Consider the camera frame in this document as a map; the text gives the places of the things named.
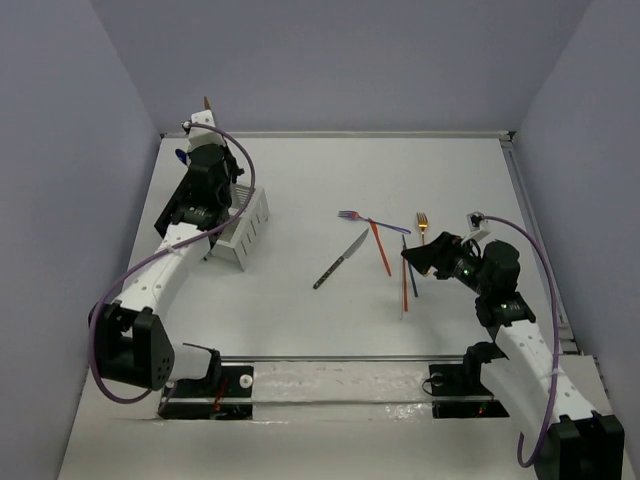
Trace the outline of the purple long spoon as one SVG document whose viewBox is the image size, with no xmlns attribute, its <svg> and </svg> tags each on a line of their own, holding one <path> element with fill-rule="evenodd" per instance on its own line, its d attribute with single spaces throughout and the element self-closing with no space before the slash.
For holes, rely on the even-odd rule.
<svg viewBox="0 0 640 480">
<path fill-rule="evenodd" d="M 175 149 L 174 150 L 175 156 L 177 157 L 177 159 L 184 164 L 185 166 L 189 166 L 189 158 L 188 158 L 188 154 L 186 151 L 182 150 L 182 149 Z"/>
</svg>

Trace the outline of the orange-handled knife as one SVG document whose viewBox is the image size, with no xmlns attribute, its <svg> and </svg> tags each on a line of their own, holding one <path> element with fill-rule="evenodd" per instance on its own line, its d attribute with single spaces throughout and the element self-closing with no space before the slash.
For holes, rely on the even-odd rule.
<svg viewBox="0 0 640 480">
<path fill-rule="evenodd" d="M 377 244 L 380 256 L 381 256 L 381 259 L 382 259 L 382 263 L 383 263 L 384 268 L 386 270 L 386 273 L 387 273 L 387 275 L 389 277 L 392 277 L 392 270 L 391 270 L 387 254 L 385 252 L 384 246 L 383 246 L 381 238 L 380 238 L 378 226 L 371 219 L 369 219 L 369 225 L 370 225 L 370 228 L 371 228 L 371 230 L 372 230 L 372 232 L 374 234 L 374 238 L 375 238 L 375 241 L 376 241 L 376 244 Z"/>
</svg>

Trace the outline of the black-handled steel knife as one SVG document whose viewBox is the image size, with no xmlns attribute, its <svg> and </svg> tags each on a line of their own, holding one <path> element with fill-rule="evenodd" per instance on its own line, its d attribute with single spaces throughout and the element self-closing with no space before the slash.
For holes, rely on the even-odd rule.
<svg viewBox="0 0 640 480">
<path fill-rule="evenodd" d="M 340 255 L 331 266 L 320 276 L 320 278 L 313 284 L 313 289 L 319 289 L 326 280 L 344 263 L 346 259 L 349 259 L 364 243 L 368 237 L 369 230 L 365 229 L 359 237 Z"/>
</svg>

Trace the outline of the iridescent rainbow fork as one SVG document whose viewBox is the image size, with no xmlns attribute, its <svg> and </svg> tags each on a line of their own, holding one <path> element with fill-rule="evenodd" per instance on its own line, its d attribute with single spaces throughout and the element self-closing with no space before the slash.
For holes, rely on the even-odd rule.
<svg viewBox="0 0 640 480">
<path fill-rule="evenodd" d="M 373 224 L 373 225 L 376 225 L 376 226 L 381 226 L 383 228 L 387 228 L 389 230 L 393 230 L 393 231 L 399 232 L 401 234 L 405 234 L 405 235 L 410 235 L 411 234 L 411 231 L 409 229 L 373 220 L 370 217 L 363 216 L 359 212 L 354 211 L 354 210 L 340 210 L 337 213 L 337 217 L 338 218 L 347 219 L 347 220 L 352 220 L 352 221 L 366 221 L 366 222 L 369 222 L 370 224 Z"/>
</svg>

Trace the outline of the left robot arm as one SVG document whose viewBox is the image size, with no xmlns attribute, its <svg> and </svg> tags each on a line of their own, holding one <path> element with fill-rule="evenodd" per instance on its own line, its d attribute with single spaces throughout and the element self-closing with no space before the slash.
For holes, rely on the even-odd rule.
<svg viewBox="0 0 640 480">
<path fill-rule="evenodd" d="M 154 225 L 160 245 L 117 281 L 118 293 L 91 310 L 90 369 L 101 389 L 108 380 L 147 392 L 187 381 L 201 395 L 220 386 L 219 352 L 172 342 L 163 318 L 193 269 L 235 223 L 232 186 L 244 171 L 224 144 L 191 147 L 181 156 L 186 173 Z"/>
</svg>

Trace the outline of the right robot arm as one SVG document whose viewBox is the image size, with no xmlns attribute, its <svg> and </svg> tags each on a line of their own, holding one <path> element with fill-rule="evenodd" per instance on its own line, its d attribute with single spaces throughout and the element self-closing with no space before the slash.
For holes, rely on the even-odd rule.
<svg viewBox="0 0 640 480">
<path fill-rule="evenodd" d="M 490 339 L 469 347 L 453 380 L 467 392 L 488 390 L 520 430 L 516 458 L 539 479 L 619 479 L 625 433 L 602 414 L 561 368 L 518 291 L 519 253 L 500 240 L 478 248 L 444 232 L 406 249 L 417 272 L 453 278 L 476 295 L 475 311 Z"/>
</svg>

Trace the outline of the gold fork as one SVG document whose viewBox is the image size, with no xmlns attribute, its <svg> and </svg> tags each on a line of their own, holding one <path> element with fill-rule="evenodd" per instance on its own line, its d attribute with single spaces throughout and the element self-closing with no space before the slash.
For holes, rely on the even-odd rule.
<svg viewBox="0 0 640 480">
<path fill-rule="evenodd" d="M 429 222 L 428 222 L 427 216 L 426 216 L 426 214 L 424 212 L 417 212 L 416 213 L 416 223 L 417 223 L 418 229 L 420 231 L 421 244 L 425 245 L 426 244 L 426 231 L 428 229 Z"/>
</svg>

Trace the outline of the blue chopstick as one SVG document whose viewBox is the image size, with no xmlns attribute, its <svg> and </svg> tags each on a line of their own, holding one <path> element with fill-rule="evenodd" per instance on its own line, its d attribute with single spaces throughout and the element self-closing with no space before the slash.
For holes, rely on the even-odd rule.
<svg viewBox="0 0 640 480">
<path fill-rule="evenodd" d="M 403 251 L 407 249 L 407 243 L 406 243 L 406 238 L 404 234 L 402 234 L 402 246 L 403 246 Z M 409 280 L 410 280 L 411 288 L 413 291 L 413 295 L 415 298 L 418 298 L 419 293 L 418 293 L 412 266 L 409 263 L 407 263 L 407 268 L 408 268 L 408 275 L 409 275 Z"/>
</svg>

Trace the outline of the orange chopstick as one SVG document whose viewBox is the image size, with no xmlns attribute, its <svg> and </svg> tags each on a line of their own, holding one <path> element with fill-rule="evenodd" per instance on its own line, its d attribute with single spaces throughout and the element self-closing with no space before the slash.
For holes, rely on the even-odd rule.
<svg viewBox="0 0 640 480">
<path fill-rule="evenodd" d="M 402 305 L 403 305 L 403 313 L 408 312 L 408 267 L 406 259 L 403 257 L 402 260 L 402 288 L 403 288 L 403 297 L 402 297 Z"/>
</svg>

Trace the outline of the black cutlery holder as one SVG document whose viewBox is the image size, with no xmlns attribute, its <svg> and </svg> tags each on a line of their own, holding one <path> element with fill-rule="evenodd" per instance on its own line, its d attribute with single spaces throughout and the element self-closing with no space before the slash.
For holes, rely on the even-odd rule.
<svg viewBox="0 0 640 480">
<path fill-rule="evenodd" d="M 192 204 L 191 180 L 189 174 L 186 174 L 154 223 L 154 228 L 161 238 L 166 235 L 169 225 L 174 221 L 174 217 L 177 216 L 179 221 L 181 218 L 180 211 L 188 209 Z"/>
</svg>

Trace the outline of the white cutlery holder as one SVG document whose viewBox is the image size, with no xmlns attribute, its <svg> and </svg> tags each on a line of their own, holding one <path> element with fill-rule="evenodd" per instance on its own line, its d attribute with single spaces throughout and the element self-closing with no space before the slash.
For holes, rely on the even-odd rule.
<svg viewBox="0 0 640 480">
<path fill-rule="evenodd" d="M 225 228 L 208 257 L 234 263 L 245 270 L 263 237 L 269 217 L 266 192 L 261 186 L 256 186 L 247 208 L 235 222 Z"/>
</svg>

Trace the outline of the white table edge rail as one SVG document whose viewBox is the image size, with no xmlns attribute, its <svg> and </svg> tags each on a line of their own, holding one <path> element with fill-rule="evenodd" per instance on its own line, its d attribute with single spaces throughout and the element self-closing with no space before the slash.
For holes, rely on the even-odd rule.
<svg viewBox="0 0 640 480">
<path fill-rule="evenodd" d="M 245 138 L 426 138 L 426 139 L 496 139 L 511 142 L 508 131 L 244 131 L 233 132 L 237 139 Z"/>
</svg>

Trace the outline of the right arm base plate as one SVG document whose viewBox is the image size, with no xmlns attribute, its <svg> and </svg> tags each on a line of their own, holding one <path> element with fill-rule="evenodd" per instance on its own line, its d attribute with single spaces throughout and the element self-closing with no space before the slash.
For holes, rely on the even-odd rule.
<svg viewBox="0 0 640 480">
<path fill-rule="evenodd" d="M 509 416 L 479 383 L 466 380 L 462 364 L 432 364 L 421 388 L 431 398 L 435 419 L 484 419 Z"/>
</svg>

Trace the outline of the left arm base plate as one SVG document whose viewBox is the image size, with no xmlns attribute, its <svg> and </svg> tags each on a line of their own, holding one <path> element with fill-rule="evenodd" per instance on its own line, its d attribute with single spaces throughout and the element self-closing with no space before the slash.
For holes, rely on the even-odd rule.
<svg viewBox="0 0 640 480">
<path fill-rule="evenodd" d="M 162 390 L 163 420 L 252 420 L 254 365 L 222 363 L 217 380 L 179 380 Z"/>
</svg>

